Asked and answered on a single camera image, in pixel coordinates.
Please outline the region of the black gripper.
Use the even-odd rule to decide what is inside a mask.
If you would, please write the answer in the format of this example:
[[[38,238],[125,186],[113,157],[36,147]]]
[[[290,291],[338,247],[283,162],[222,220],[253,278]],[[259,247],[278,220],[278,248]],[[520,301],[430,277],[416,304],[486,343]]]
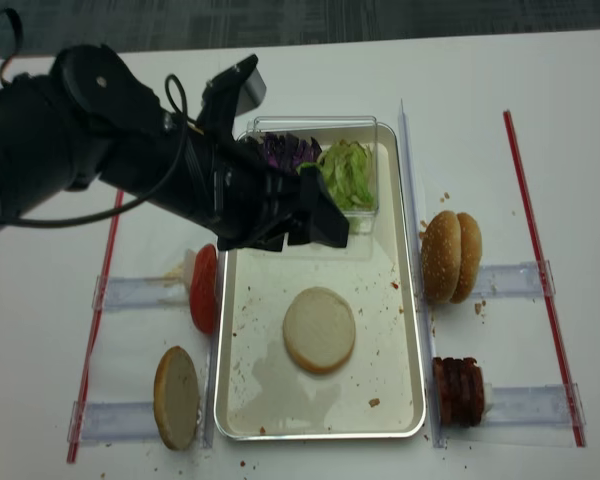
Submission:
[[[280,251],[285,236],[289,246],[346,248],[349,237],[349,221],[320,170],[283,173],[263,161],[252,140],[199,139],[199,221],[221,251]]]

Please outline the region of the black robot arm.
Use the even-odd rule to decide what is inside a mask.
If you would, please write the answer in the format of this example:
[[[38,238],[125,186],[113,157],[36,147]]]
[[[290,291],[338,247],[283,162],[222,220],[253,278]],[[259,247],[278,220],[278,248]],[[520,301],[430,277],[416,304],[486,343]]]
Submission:
[[[264,98],[257,66],[249,56],[210,80],[196,119],[163,109],[105,46],[16,77],[0,89],[0,229],[35,227],[33,208],[100,180],[213,232],[222,251],[345,247],[348,220],[316,168],[286,172],[233,137]]]

